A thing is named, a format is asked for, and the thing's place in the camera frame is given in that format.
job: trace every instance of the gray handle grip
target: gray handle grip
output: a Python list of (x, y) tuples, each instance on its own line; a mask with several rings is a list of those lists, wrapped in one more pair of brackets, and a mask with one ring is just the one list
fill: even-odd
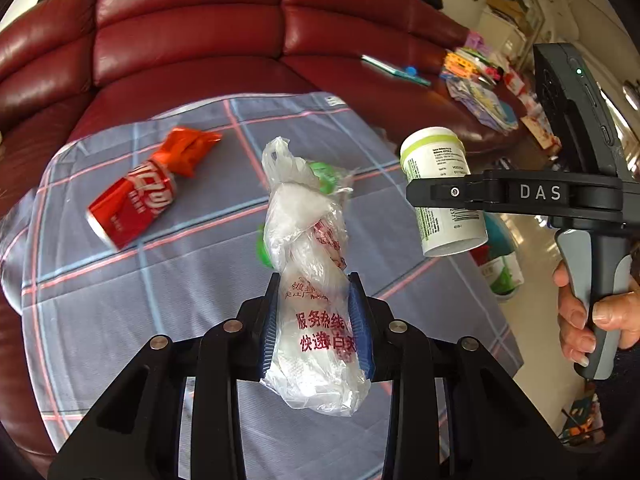
[(575, 365), (586, 379), (607, 379), (613, 370), (620, 330), (602, 330), (593, 323), (593, 305), (612, 294), (628, 292), (631, 255), (629, 241), (587, 231), (561, 230), (556, 244), (567, 269), (571, 290), (587, 310), (587, 328), (596, 336), (596, 348), (588, 354), (589, 365)]

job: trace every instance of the red soda can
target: red soda can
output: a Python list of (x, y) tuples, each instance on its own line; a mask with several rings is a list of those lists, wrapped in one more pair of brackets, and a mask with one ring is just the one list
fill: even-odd
[(150, 159), (94, 200), (86, 216), (94, 232), (120, 250), (140, 236), (174, 197), (172, 174)]

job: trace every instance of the plaid blanket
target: plaid blanket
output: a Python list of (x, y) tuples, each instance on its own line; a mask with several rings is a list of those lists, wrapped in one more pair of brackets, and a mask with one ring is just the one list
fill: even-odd
[[(114, 252), (92, 232), (87, 206), (144, 161), (176, 125), (223, 139), (178, 177), (175, 203), (132, 246)], [(260, 154), (276, 136), (297, 156), (356, 171), (346, 209), (348, 272), (396, 317), (427, 335), (476, 336), (510, 373), (522, 358), (467, 254), (425, 259), (398, 160), (330, 94), (237, 95), (199, 102), (65, 146), (40, 187), (0, 226), (1, 283), (22, 314), (31, 381), (60, 448), (105, 387), (154, 334), (200, 336), (264, 293), (271, 270), (255, 256), (268, 191)], [(376, 384), (351, 418), (291, 410), (259, 384), (239, 384), (249, 478), (373, 478), (382, 468), (390, 399)], [(441, 385), (442, 452), (447, 453)], [(193, 380), (187, 384), (180, 475), (189, 477)]]

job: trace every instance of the finger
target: finger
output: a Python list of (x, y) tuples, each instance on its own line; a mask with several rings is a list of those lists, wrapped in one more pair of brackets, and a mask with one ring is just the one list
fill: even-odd
[(626, 350), (635, 345), (640, 340), (640, 331), (638, 330), (622, 330), (620, 331), (620, 341), (618, 347)]
[(559, 319), (560, 342), (567, 344), (577, 351), (591, 353), (596, 349), (596, 336), (587, 328), (582, 330), (567, 323), (564, 318)]
[(603, 330), (640, 332), (640, 299), (634, 292), (609, 296), (593, 306), (591, 316)]
[(558, 313), (578, 329), (583, 329), (587, 323), (587, 311), (569, 285), (558, 289)]
[(566, 359), (569, 359), (569, 361), (578, 363), (582, 366), (589, 366), (589, 358), (582, 352), (577, 351), (574, 347), (562, 343), (560, 348), (562, 350), (562, 355), (564, 355)]
[(569, 285), (569, 272), (567, 272), (566, 265), (562, 260), (554, 270), (554, 283), (556, 286)]

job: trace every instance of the fingernail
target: fingernail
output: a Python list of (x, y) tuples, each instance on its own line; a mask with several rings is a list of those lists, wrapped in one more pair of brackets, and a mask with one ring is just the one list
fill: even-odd
[(574, 361), (585, 368), (589, 366), (589, 358), (586, 355), (580, 356), (577, 359), (574, 359)]
[(571, 316), (569, 316), (569, 323), (582, 330), (585, 323), (587, 323), (587, 315), (584, 312), (576, 310), (573, 314), (571, 314)]
[(580, 350), (583, 352), (592, 353), (596, 349), (596, 340), (588, 335), (583, 335), (580, 338)]
[(594, 321), (607, 324), (611, 321), (612, 315), (613, 310), (605, 301), (599, 301), (593, 305), (593, 314), (591, 314), (591, 317), (593, 317)]

